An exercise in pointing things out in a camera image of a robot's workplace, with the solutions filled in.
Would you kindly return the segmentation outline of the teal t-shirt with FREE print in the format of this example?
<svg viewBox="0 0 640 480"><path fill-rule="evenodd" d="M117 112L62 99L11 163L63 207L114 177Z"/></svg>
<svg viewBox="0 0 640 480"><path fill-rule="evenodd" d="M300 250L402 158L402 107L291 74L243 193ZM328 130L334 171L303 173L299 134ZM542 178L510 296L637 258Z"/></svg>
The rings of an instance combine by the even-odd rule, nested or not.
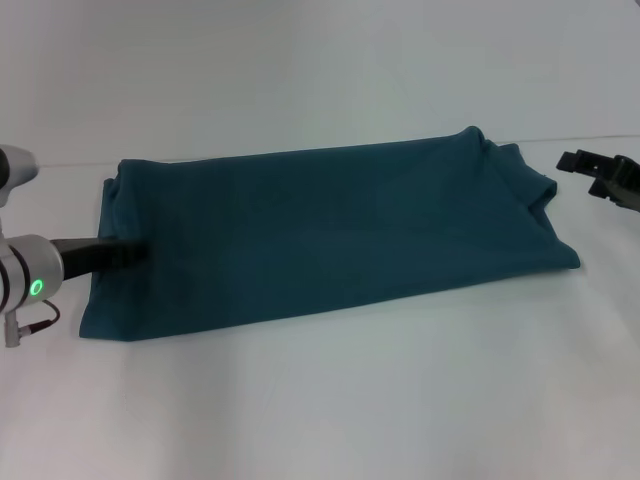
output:
<svg viewBox="0 0 640 480"><path fill-rule="evenodd" d="M576 269L554 180L475 127L440 138L182 163L124 160L99 233L139 265L96 274L79 334L131 342Z"/></svg>

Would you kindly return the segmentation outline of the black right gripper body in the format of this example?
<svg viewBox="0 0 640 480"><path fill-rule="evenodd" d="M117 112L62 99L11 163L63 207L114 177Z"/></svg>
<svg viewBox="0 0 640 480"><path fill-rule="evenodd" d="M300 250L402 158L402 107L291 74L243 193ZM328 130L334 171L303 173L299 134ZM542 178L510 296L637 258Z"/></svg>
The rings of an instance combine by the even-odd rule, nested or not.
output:
<svg viewBox="0 0 640 480"><path fill-rule="evenodd" d="M640 164L629 157L598 156L593 167L591 196L640 213Z"/></svg>

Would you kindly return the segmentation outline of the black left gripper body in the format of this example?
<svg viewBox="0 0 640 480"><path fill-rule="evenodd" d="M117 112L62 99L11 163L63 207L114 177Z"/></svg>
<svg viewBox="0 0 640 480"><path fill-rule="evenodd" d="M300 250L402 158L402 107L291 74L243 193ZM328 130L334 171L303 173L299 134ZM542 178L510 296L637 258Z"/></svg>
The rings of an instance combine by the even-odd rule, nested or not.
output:
<svg viewBox="0 0 640 480"><path fill-rule="evenodd" d="M51 241L63 264L63 280L124 266L128 243L116 239L81 238Z"/></svg>

